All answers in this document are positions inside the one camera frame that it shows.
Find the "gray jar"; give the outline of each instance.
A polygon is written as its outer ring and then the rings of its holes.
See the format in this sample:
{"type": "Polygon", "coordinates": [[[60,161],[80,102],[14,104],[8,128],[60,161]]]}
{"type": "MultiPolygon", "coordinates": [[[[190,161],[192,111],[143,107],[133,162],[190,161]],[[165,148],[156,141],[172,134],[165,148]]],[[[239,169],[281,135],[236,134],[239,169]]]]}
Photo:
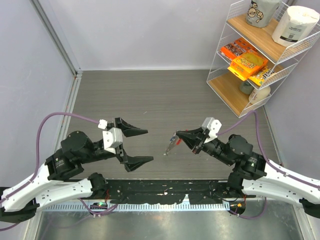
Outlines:
{"type": "Polygon", "coordinates": [[[282,0],[251,0],[246,22],[257,28],[266,27],[282,0]]]}

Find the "cartoon face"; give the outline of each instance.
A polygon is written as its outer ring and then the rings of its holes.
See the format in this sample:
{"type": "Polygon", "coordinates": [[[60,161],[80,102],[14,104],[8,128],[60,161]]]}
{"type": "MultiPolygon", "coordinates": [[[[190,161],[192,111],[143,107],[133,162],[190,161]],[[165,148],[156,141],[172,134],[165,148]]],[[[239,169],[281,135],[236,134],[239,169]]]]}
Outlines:
{"type": "Polygon", "coordinates": [[[250,18],[253,18],[256,14],[257,14],[256,9],[254,9],[253,7],[249,9],[248,15],[250,18]]]}

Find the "orange snack package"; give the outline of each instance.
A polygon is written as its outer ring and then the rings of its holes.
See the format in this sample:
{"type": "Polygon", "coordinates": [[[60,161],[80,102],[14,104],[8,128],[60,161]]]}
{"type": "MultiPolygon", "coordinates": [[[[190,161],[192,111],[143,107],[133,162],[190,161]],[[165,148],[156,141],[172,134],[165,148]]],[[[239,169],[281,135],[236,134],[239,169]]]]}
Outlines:
{"type": "Polygon", "coordinates": [[[232,61],[250,49],[256,51],[254,46],[247,42],[243,37],[240,37],[234,42],[223,46],[220,51],[222,55],[226,56],[230,61],[232,61]]]}
{"type": "Polygon", "coordinates": [[[258,73],[268,63],[268,59],[256,51],[249,49],[247,52],[232,60],[228,69],[242,81],[258,73]]]}

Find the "white metal rack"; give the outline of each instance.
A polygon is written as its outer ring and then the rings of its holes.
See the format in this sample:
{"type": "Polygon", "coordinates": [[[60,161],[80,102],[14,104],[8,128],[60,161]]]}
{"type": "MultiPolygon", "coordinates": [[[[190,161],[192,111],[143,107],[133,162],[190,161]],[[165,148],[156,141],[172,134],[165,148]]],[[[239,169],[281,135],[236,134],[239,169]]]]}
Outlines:
{"type": "Polygon", "coordinates": [[[264,28],[257,28],[246,23],[250,1],[241,0],[231,4],[206,81],[239,118],[266,104],[320,37],[320,25],[317,24],[306,38],[288,47],[275,43],[271,35],[289,6],[282,2],[270,24],[264,28]],[[239,90],[242,81],[229,72],[227,68],[231,61],[220,52],[221,47],[233,43],[240,37],[246,39],[264,55],[269,60],[268,66],[274,71],[273,74],[266,76],[261,86],[248,80],[257,90],[267,86],[271,88],[270,94],[255,104],[249,101],[249,95],[239,90]]]}

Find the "white paper roll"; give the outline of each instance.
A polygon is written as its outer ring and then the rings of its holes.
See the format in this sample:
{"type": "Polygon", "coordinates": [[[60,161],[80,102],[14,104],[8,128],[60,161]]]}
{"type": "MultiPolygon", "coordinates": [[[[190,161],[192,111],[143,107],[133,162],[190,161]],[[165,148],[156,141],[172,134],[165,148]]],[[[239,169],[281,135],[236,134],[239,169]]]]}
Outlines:
{"type": "Polygon", "coordinates": [[[319,21],[319,18],[320,14],[311,8],[290,6],[275,28],[272,39],[276,43],[288,47],[306,38],[319,21]]]}

